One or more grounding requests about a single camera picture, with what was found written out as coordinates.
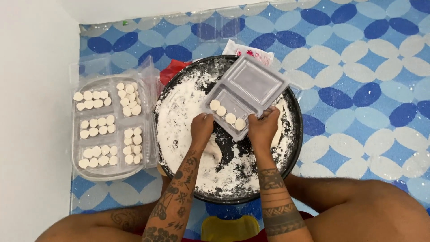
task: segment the clear plastic container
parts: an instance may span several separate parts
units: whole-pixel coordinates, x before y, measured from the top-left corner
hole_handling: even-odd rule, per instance
[[[97,69],[100,69],[101,64],[110,63],[109,58],[110,56],[103,56],[99,59],[81,62],[80,66],[85,65],[93,67],[96,65],[98,67]],[[150,70],[145,68],[140,68],[140,71],[142,70],[151,73]],[[109,66],[103,68],[102,72],[102,74],[109,74]],[[97,73],[87,74],[88,75],[86,77],[81,75],[80,78],[73,78],[71,75],[71,85],[75,87],[70,97],[74,106],[74,108],[72,108],[73,126],[71,156],[75,169],[87,180],[108,181],[123,179],[137,173],[141,169],[156,167],[159,160],[159,154],[158,149],[156,149],[157,144],[155,142],[154,115],[150,108],[153,103],[148,100],[150,89],[152,88],[151,82],[143,83],[138,72],[135,70],[131,71],[130,74],[107,75],[96,78],[91,78],[91,76],[97,76]],[[120,82],[124,84],[136,82],[138,84],[137,92],[141,99],[142,107],[142,111],[139,115],[126,117],[123,114],[120,98],[118,96],[118,89],[116,88],[117,84]],[[112,103],[108,106],[96,109],[84,109],[79,111],[76,108],[77,102],[73,100],[73,94],[75,92],[83,93],[83,91],[87,90],[92,92],[106,90],[109,93],[109,97],[112,99]],[[98,134],[95,137],[89,136],[86,139],[82,139],[80,137],[80,131],[83,130],[81,128],[81,122],[83,120],[90,121],[91,119],[99,119],[102,117],[106,118],[109,115],[113,115],[115,117],[114,124],[116,129],[113,133],[107,132],[104,135]],[[140,127],[142,129],[142,160],[138,164],[127,164],[123,154],[123,148],[125,146],[124,130],[127,128],[134,129],[136,127]],[[104,166],[98,164],[95,168],[87,167],[85,169],[82,169],[78,165],[79,161],[85,158],[83,156],[84,150],[95,146],[102,147],[104,145],[117,147],[117,164],[106,164]]]
[[[257,62],[248,55],[239,59],[226,71],[221,80],[213,87],[201,105],[206,113],[213,113],[215,121],[223,127],[234,141],[242,140],[248,133],[248,115],[263,114],[279,95],[288,87],[289,80],[277,71]],[[237,130],[234,124],[225,121],[210,109],[212,100],[220,101],[227,113],[245,121],[245,128]]]

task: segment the white dough piece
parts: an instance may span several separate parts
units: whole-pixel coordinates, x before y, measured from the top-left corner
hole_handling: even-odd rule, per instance
[[[131,138],[124,139],[124,144],[125,144],[126,146],[129,146],[129,145],[133,144],[133,140],[132,140]]]
[[[92,155],[94,157],[99,157],[101,155],[101,148],[98,146],[94,146],[92,149]]]
[[[136,105],[137,105],[137,102],[133,101],[133,102],[129,103],[129,108],[132,109],[132,108],[136,107]]]
[[[109,154],[109,152],[110,152],[110,148],[109,148],[109,146],[107,146],[107,145],[104,145],[104,146],[102,146],[101,148],[101,154],[102,155],[107,155],[107,154]]]
[[[94,102],[92,100],[83,102],[85,108],[92,109],[94,107]]]
[[[96,157],[91,158],[91,160],[88,163],[89,167],[95,168],[98,165],[98,159]]]
[[[139,127],[135,128],[135,129],[133,130],[133,134],[134,134],[135,136],[140,135],[141,133],[142,133],[142,129],[141,129],[141,128],[139,128]]]
[[[95,128],[95,127],[97,127],[97,125],[98,125],[97,119],[91,119],[91,120],[89,121],[89,126],[90,126],[91,128]]]
[[[106,99],[106,98],[108,98],[109,97],[109,93],[108,93],[108,91],[101,91],[100,92],[100,98],[101,99]]]
[[[124,130],[124,137],[126,139],[129,139],[133,136],[133,130],[132,129],[126,129]]]
[[[106,125],[106,118],[104,118],[104,117],[101,117],[101,118],[99,118],[99,119],[97,119],[97,124],[99,125],[99,126],[104,126],[104,125]]]
[[[110,97],[107,97],[107,98],[104,100],[104,105],[105,105],[105,106],[109,106],[111,103],[112,103],[112,99],[111,99]]]
[[[135,154],[140,154],[141,151],[142,151],[142,149],[140,148],[140,146],[135,146],[134,149],[133,149],[133,152]]]
[[[136,100],[136,94],[129,94],[127,98],[130,100],[130,102],[134,102],[134,100]]]
[[[131,85],[134,87],[134,89],[135,89],[135,91],[136,91],[136,90],[137,90],[137,88],[138,88],[137,83],[136,83],[136,82],[133,82]]]
[[[101,135],[106,134],[107,132],[108,132],[108,128],[106,125],[103,125],[100,128],[98,128],[98,133]]]
[[[139,163],[140,163],[140,160],[141,160],[140,155],[136,155],[136,156],[133,158],[133,162],[134,162],[135,164],[139,164]]]
[[[88,128],[89,122],[87,120],[84,120],[81,122],[81,129]]]
[[[106,118],[106,124],[107,124],[107,125],[113,125],[113,124],[114,124],[114,122],[115,122],[115,116],[113,116],[113,115],[109,115],[109,116]]]
[[[77,108],[79,111],[82,111],[82,110],[85,108],[85,104],[84,104],[83,102],[77,103],[77,104],[76,104],[76,108]]]
[[[98,163],[101,166],[107,165],[109,163],[109,157],[102,155],[99,159],[98,159]]]
[[[245,128],[246,122],[245,122],[245,120],[243,120],[241,118],[238,118],[238,119],[236,119],[236,122],[234,123],[234,126],[236,126],[237,130],[241,131],[242,129]]]
[[[111,155],[117,155],[118,154],[118,148],[117,148],[117,146],[112,146],[111,149],[109,150],[109,153]]]
[[[276,146],[278,146],[279,139],[281,138],[281,134],[282,134],[282,120],[281,120],[281,117],[282,117],[282,115],[284,113],[284,105],[283,105],[284,103],[285,103],[285,100],[282,99],[282,100],[279,101],[278,104],[275,105],[275,107],[277,107],[279,109],[280,114],[279,114],[279,118],[278,118],[278,130],[276,130],[275,136],[273,136],[273,140],[272,140],[272,143],[271,143],[270,147],[276,147]]]
[[[83,100],[83,95],[80,92],[77,92],[73,95],[73,100],[75,101],[82,101]]]
[[[118,83],[118,84],[117,84],[117,89],[118,89],[118,90],[122,90],[122,89],[124,89],[124,83],[122,83],[122,82],[121,82],[121,83]]]
[[[212,100],[209,104],[209,107],[212,111],[217,111],[219,107],[221,107],[221,103],[218,100]]]
[[[132,148],[130,146],[126,146],[123,148],[123,154],[130,155],[132,153]]]
[[[134,156],[132,154],[126,155],[125,161],[127,164],[133,163]]]
[[[81,139],[86,139],[89,136],[89,131],[88,130],[82,130],[79,132],[79,136],[81,137]]]
[[[118,91],[118,96],[120,96],[121,99],[125,98],[127,95],[127,93],[124,90],[119,90]]]
[[[215,165],[218,165],[221,162],[222,152],[215,140],[209,140],[209,142],[206,144],[204,152],[214,156]]]
[[[125,107],[130,103],[130,100],[128,98],[123,98],[121,99],[120,103],[123,107]]]
[[[101,99],[99,99],[99,100],[95,100],[95,101],[93,101],[93,103],[94,103],[94,107],[95,107],[96,109],[98,109],[98,108],[101,108],[101,107],[103,106],[104,101],[103,101],[103,100],[101,100]]]
[[[236,122],[236,115],[230,112],[227,113],[227,115],[225,115],[225,121],[229,124],[234,124],[234,122]]]
[[[224,106],[219,106],[219,108],[216,110],[216,114],[218,114],[218,116],[224,116],[225,113],[227,112],[227,110],[225,109]]]
[[[83,98],[87,101],[92,100],[92,92],[90,91],[83,92]]]
[[[91,137],[94,137],[94,136],[98,135],[98,128],[90,128],[89,129],[89,135]]]
[[[100,92],[98,92],[98,91],[92,92],[92,98],[94,100],[99,100],[100,99]]]
[[[134,87],[132,86],[132,85],[130,85],[130,84],[127,84],[126,85],[126,93],[128,93],[128,94],[132,94],[132,93],[134,93]]]
[[[116,165],[118,164],[118,157],[116,155],[113,155],[109,158],[109,164],[110,165]]]
[[[78,162],[80,168],[85,169],[88,167],[89,159],[82,159]]]
[[[140,144],[142,144],[142,136],[140,136],[140,135],[136,135],[136,136],[134,136],[134,137],[133,137],[133,143],[134,143],[135,145],[140,145]]]
[[[113,132],[115,132],[115,129],[116,129],[116,127],[115,127],[115,125],[113,124],[113,125],[109,125],[108,127],[107,127],[107,131],[109,132],[109,133],[113,133]]]
[[[131,109],[133,115],[139,115],[141,111],[142,107],[140,105],[136,105],[134,108]]]
[[[132,111],[131,109],[127,106],[127,107],[123,107],[123,114],[126,117],[130,117],[132,115]]]
[[[83,151],[83,153],[82,153],[82,155],[85,157],[85,158],[91,158],[91,157],[93,157],[93,155],[92,155],[92,149],[86,149],[86,150],[84,150]]]

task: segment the hand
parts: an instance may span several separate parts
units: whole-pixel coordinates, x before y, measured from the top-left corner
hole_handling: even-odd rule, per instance
[[[214,130],[214,116],[201,113],[193,119],[191,124],[191,146],[204,149]]]
[[[270,145],[272,144],[273,137],[278,130],[279,115],[279,109],[275,106],[270,106],[266,111],[264,111],[260,119],[257,119],[255,114],[248,116],[248,136],[254,152],[270,152]]]

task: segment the flour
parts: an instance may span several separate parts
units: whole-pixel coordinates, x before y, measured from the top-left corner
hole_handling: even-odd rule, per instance
[[[203,89],[211,84],[213,86],[217,77],[217,74],[210,75],[207,71],[194,71],[183,77],[181,82],[178,82],[169,91],[164,100],[157,102],[157,139],[163,158],[160,163],[169,167],[173,173],[178,170],[190,147],[191,122],[195,116],[202,112],[200,104],[206,97]],[[286,162],[284,157],[292,152],[290,144],[292,143],[293,132],[290,131],[292,130],[290,111],[282,95],[275,101],[275,104],[278,102],[282,103],[285,111],[282,117],[281,139],[279,145],[272,148],[272,153],[273,158],[277,161],[278,169],[283,172]],[[211,139],[215,140],[221,148],[223,153],[222,164],[217,165],[214,156],[203,154],[197,176],[196,192],[201,194],[216,193],[218,197],[232,195],[241,197],[242,195],[257,193],[259,184],[254,155],[252,152],[249,154],[243,152],[243,149],[240,149],[238,143],[233,142],[230,136],[221,137],[218,135],[217,137],[217,133],[213,134]],[[229,147],[230,151],[223,150],[224,144],[232,142],[232,148]],[[242,190],[243,194],[238,194],[238,190]]]

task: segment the red plastic bag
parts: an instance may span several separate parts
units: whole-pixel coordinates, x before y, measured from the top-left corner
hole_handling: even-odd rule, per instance
[[[169,81],[182,69],[184,69],[187,65],[192,62],[181,62],[178,60],[173,60],[170,64],[162,71],[160,71],[160,81],[165,86],[169,83]]]

